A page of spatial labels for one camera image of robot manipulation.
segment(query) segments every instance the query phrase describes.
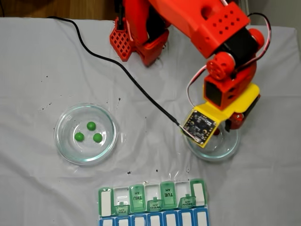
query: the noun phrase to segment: white tablecloth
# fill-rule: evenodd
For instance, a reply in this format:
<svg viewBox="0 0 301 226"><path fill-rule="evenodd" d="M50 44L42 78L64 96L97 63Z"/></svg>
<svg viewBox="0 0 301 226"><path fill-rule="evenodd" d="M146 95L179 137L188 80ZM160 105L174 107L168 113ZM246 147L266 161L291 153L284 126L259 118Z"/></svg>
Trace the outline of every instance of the white tablecloth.
<svg viewBox="0 0 301 226"><path fill-rule="evenodd" d="M112 21L76 22L92 51L120 60L109 44ZM266 34L265 27L257 28ZM190 110L186 84L206 61L187 37L173 27L170 33L151 67L136 53L123 65L183 121ZM0 225L96 226L102 186L204 178L211 225L299 226L301 64L295 29L273 27L254 82L261 99L241 129L239 152L221 164L207 163L187 149L178 128L120 68L82 48L71 24L0 18ZM201 102L201 85L202 79L191 88L194 102ZM114 153L94 167L68 163L53 139L61 113L83 102L107 108L119 124Z"/></svg>

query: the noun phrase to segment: green candy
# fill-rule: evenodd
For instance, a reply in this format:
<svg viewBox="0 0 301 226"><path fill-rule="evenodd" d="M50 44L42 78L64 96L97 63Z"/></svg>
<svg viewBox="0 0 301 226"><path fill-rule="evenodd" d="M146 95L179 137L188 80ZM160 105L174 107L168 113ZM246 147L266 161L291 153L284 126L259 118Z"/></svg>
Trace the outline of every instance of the green candy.
<svg viewBox="0 0 301 226"><path fill-rule="evenodd" d="M93 140L96 142L96 143L100 143L102 141L103 137L100 133L95 133L94 136L93 136Z"/></svg>
<svg viewBox="0 0 301 226"><path fill-rule="evenodd" d="M87 124L87 128L88 128L88 130L93 131L96 129L96 124L94 122L90 121Z"/></svg>
<svg viewBox="0 0 301 226"><path fill-rule="evenodd" d="M76 139L77 141L83 141L85 138L85 136L82 133L76 133L74 135L74 139Z"/></svg>

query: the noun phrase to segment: black cable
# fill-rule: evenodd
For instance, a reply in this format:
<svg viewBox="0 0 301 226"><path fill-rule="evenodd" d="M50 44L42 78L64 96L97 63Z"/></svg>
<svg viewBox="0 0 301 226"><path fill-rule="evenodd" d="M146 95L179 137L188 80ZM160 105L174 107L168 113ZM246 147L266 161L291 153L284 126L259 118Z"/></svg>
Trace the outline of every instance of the black cable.
<svg viewBox="0 0 301 226"><path fill-rule="evenodd" d="M3 8L3 5L2 5L1 0L0 0L0 7L1 7L1 10L2 10L2 16L5 17L5 14L4 14L4 8Z"/></svg>
<svg viewBox="0 0 301 226"><path fill-rule="evenodd" d="M81 43L81 45L84 47L84 49L91 55L97 57L97 58L100 58L102 60L106 60L106 61L109 61L109 62L112 62L116 65L118 65L119 67L121 67L121 69L127 74L127 76L130 78L130 80L136 85L136 87L146 96L146 98L148 98L163 114L165 114L171 121L173 121L177 126L180 126L179 122L177 121L177 119L175 119L175 117L173 117L170 113L168 113L163 107L161 107L153 98L151 98L148 93L139 85L139 83L132 77L132 75L130 74L130 72L128 72L128 70L121 64L119 63L118 61L116 60L113 60L113 59L110 59L110 58L107 58L105 56L101 56L101 55L98 55L96 53L93 53L91 50L89 50L87 48L87 46L84 44L83 40L81 39L81 35L80 35L80 32L79 32L79 27L76 25L76 23L72 20L68 20L68 19L64 19L64 18L60 18L60 17L57 17L57 16L49 16L48 18L50 19L57 19L57 20L61 20L61 21L65 21L65 22L69 22L69 23L72 23L75 28L76 28L76 32L77 32L77 35L79 37L79 41Z"/></svg>

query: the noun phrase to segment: glass petri dish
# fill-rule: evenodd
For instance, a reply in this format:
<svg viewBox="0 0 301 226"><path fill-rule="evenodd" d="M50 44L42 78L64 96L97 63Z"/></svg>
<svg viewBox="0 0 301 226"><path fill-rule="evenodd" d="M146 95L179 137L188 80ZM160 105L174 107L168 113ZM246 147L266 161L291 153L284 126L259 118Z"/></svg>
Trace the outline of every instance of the glass petri dish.
<svg viewBox="0 0 301 226"><path fill-rule="evenodd" d="M207 145L202 148L197 145L192 139L183 135L184 141L188 148L200 159L206 161L223 161L233 156L239 146L240 130L225 130L225 123L219 125L220 134L212 136Z"/></svg>
<svg viewBox="0 0 301 226"><path fill-rule="evenodd" d="M87 129L87 123L93 121L96 129ZM77 141L76 133L85 138ZM95 133L102 135L102 141L93 140ZM112 152L117 141L117 125L111 114L95 104L79 104L66 110L55 127L55 144L59 153L68 161L78 165L94 164L104 160Z"/></svg>

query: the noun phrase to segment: white wire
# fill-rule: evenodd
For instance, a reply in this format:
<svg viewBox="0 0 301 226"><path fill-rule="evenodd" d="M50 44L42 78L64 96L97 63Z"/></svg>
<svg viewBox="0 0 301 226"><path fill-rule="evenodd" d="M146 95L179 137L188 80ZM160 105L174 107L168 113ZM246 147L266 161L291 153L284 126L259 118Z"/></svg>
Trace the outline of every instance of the white wire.
<svg viewBox="0 0 301 226"><path fill-rule="evenodd" d="M129 36L130 40L134 41L133 38L132 38L132 34L131 34L131 30L130 30L130 24L129 24L128 21L127 21L127 32L128 32L128 36Z"/></svg>
<svg viewBox="0 0 301 226"><path fill-rule="evenodd" d="M228 3L227 3L226 0L221 0L221 2L222 2L222 4L223 4L224 6L227 6L227 5L228 5Z"/></svg>
<svg viewBox="0 0 301 226"><path fill-rule="evenodd" d="M199 69L199 71L192 77L192 79L190 80L190 82L188 83L187 87L186 87L186 95L187 98L190 102L190 104L192 105L192 107L195 107L195 105L192 103L190 96L189 96L189 87L194 83L194 81L206 70L207 66L203 66L201 69Z"/></svg>
<svg viewBox="0 0 301 226"><path fill-rule="evenodd" d="M266 25L267 25L267 27L268 27L268 39L267 39L267 41L266 41L266 43L265 43L265 45L264 45L264 47L263 47L262 52L261 52L257 57L255 57L255 58L249 60L248 62L246 62L245 64L241 65L241 66L237 69L237 71L238 71L240 68L246 67L247 65L249 65L249 64L251 64L251 63L253 63L253 62L259 60L260 58L262 58L262 56L263 56L263 55L265 54L265 52L268 50L269 44L270 44L270 42L271 42L272 29L271 29L271 27L270 27L270 25L269 25L268 20L267 20L265 17L264 17L264 20L265 20L265 23L266 23Z"/></svg>
<svg viewBox="0 0 301 226"><path fill-rule="evenodd" d="M179 127L185 132L187 133L192 139L194 139L196 142L199 142L199 138L193 136L191 133L189 133L182 125L179 125Z"/></svg>

